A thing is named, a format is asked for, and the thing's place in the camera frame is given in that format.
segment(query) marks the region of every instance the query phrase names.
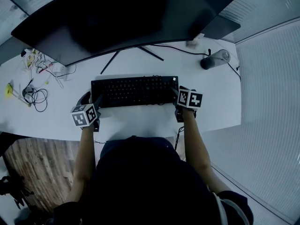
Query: computer monitor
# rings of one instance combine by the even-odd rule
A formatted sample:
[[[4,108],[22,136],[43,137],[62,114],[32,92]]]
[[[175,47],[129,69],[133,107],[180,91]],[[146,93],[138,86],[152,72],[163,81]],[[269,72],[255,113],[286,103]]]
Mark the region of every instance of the computer monitor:
[[[54,0],[12,35],[68,66],[144,45],[192,40],[233,0]]]

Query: white desk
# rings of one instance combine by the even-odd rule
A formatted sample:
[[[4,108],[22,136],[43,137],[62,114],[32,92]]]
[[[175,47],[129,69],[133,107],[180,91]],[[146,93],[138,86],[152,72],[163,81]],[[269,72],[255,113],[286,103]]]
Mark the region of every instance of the white desk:
[[[169,43],[186,51],[195,53],[214,53],[225,48],[237,57],[235,45],[218,40],[201,38],[196,50],[185,47],[184,42]],[[228,65],[203,70],[199,65],[202,55],[190,55],[171,48],[148,46],[157,58],[132,48],[121,51],[119,55],[100,75],[113,53],[99,56],[77,64],[77,71],[62,79],[64,89],[60,88],[55,78],[47,72],[36,74],[32,85],[48,90],[48,107],[44,112],[37,112],[33,106],[26,107],[15,97],[0,96],[0,131],[18,135],[60,139],[80,140],[81,129],[75,127],[70,117],[70,110],[78,99],[88,90],[90,82],[97,79],[115,77],[135,77],[152,75],[177,75],[179,83],[203,94],[201,108],[197,112],[197,123],[201,132],[227,128],[240,124],[241,92],[240,80]],[[233,68],[238,61],[231,55]],[[75,65],[68,67],[72,72]],[[31,72],[22,70],[21,56],[17,56],[0,67],[0,88],[4,93],[7,83],[13,83],[17,92],[28,84]],[[131,135],[137,136],[175,136],[182,124],[176,122],[172,104],[141,105],[100,109],[100,131],[94,139],[104,142],[110,139],[122,139]]]

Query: keyboard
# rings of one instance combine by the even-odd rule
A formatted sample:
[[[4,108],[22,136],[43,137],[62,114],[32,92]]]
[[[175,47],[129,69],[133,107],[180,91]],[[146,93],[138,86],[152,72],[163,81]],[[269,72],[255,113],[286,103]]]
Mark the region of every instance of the keyboard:
[[[93,103],[103,94],[102,107],[173,103],[177,76],[129,77],[91,81]]]

